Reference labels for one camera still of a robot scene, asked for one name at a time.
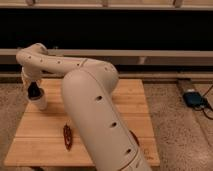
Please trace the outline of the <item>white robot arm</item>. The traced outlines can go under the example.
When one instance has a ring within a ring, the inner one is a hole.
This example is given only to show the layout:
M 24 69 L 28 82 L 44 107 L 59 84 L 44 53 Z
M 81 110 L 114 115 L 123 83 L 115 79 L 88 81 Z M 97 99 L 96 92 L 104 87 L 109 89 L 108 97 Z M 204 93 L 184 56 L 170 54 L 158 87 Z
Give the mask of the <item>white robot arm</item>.
M 97 171 L 152 171 L 134 134 L 112 101 L 119 78 L 113 64 L 91 58 L 50 56 L 41 43 L 19 50 L 17 62 L 28 99 L 47 108 L 37 82 L 44 71 L 63 76 L 61 97 Z

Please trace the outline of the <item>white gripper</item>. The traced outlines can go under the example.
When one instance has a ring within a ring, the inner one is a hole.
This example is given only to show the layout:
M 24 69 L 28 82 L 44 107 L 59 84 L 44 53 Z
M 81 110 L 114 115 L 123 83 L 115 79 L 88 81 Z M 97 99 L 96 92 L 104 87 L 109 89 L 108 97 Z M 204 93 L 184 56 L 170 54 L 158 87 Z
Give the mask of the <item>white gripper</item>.
M 21 79 L 22 79 L 22 82 L 23 82 L 24 89 L 27 90 L 29 88 L 30 84 L 33 82 L 33 80 L 30 77 L 28 77 L 24 73 L 24 71 L 21 71 Z M 42 82 L 42 79 L 36 80 L 36 84 L 38 86 L 41 85 L 41 82 Z

